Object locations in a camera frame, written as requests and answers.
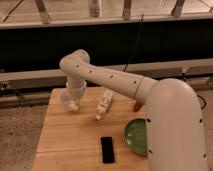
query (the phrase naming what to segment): green plate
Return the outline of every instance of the green plate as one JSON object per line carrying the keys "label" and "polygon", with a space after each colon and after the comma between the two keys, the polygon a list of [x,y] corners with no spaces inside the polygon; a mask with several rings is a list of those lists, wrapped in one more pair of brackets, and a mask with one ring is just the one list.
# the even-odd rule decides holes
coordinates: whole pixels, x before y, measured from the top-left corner
{"label": "green plate", "polygon": [[135,153],[147,156],[146,122],[145,119],[130,121],[124,131],[127,145]]}

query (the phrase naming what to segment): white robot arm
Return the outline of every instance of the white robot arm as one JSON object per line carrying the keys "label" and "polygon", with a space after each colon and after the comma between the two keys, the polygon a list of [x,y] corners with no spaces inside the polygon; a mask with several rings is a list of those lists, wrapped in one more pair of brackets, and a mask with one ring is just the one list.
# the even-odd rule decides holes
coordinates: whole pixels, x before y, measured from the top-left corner
{"label": "white robot arm", "polygon": [[208,171],[202,112],[189,85],[96,67],[84,50],[64,57],[60,68],[77,107],[85,79],[146,105],[150,171]]}

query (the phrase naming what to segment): smartphone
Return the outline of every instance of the smartphone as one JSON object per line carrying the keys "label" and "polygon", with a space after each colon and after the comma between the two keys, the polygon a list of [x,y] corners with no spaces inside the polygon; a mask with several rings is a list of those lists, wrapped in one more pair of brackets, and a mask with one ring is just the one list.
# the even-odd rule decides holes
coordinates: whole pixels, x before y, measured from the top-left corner
{"label": "smartphone", "polygon": [[112,137],[101,137],[101,145],[103,163],[114,163],[115,156]]}

